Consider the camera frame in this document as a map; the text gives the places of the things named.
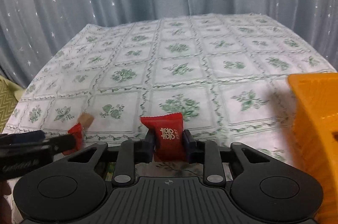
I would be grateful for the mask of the floral white tablecloth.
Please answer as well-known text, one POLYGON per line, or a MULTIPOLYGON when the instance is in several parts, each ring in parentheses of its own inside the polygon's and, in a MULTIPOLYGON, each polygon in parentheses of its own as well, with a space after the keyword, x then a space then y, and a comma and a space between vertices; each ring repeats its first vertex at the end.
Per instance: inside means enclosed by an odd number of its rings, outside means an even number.
POLYGON ((296 99, 287 77, 333 66, 277 21, 206 14, 117 27, 88 24, 39 71, 6 132, 57 136, 94 115, 89 145, 140 139, 140 117, 181 112, 199 140, 241 141, 286 163, 296 99))

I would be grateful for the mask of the small red candy packet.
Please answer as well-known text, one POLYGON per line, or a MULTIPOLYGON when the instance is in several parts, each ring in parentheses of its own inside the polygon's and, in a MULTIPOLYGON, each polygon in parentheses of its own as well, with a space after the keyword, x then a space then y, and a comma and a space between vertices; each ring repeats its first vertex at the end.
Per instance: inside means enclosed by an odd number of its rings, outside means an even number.
POLYGON ((81 123, 77 123, 72 128, 70 128, 68 130, 68 134, 72 135, 75 138, 75 146, 71 150, 64 151, 64 156, 73 154, 83 148, 84 129, 81 123))

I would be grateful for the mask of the orange plastic tray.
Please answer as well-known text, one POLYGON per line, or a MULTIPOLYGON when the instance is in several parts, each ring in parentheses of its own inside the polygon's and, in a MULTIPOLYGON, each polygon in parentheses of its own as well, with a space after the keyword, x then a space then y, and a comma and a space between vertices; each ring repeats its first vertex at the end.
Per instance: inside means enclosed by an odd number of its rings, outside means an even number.
POLYGON ((297 100, 292 132, 308 174, 319 181, 324 197, 319 223, 337 223, 337 73, 291 74, 297 100))

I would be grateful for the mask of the small brown candy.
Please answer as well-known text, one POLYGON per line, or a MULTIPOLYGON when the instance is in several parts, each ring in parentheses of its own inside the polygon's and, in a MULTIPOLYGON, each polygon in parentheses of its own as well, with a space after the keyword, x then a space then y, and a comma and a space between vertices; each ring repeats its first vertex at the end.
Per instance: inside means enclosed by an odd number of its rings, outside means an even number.
POLYGON ((83 112, 77 119, 77 122, 81 125, 84 131, 87 130, 91 126, 93 121, 94 121, 94 117, 91 114, 86 113, 86 112, 83 112))

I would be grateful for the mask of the red snack packet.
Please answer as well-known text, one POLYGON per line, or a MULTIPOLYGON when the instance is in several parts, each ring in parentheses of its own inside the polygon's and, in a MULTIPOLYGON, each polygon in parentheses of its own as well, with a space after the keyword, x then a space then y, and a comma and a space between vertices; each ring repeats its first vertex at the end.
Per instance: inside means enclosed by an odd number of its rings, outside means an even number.
POLYGON ((180 112, 163 116, 141 117, 149 130, 155 131, 156 162, 185 162, 186 152, 182 145, 183 115, 180 112))

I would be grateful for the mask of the green zigzag cushion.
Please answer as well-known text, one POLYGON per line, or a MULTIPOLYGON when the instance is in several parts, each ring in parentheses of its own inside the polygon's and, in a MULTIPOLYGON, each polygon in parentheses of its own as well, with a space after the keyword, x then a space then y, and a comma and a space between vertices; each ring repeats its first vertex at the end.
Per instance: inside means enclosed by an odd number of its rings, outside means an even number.
POLYGON ((11 81, 1 78, 0 88, 0 131, 1 133, 5 129, 6 123, 11 117, 13 110, 15 109, 18 100, 15 98, 15 91, 18 88, 11 81))

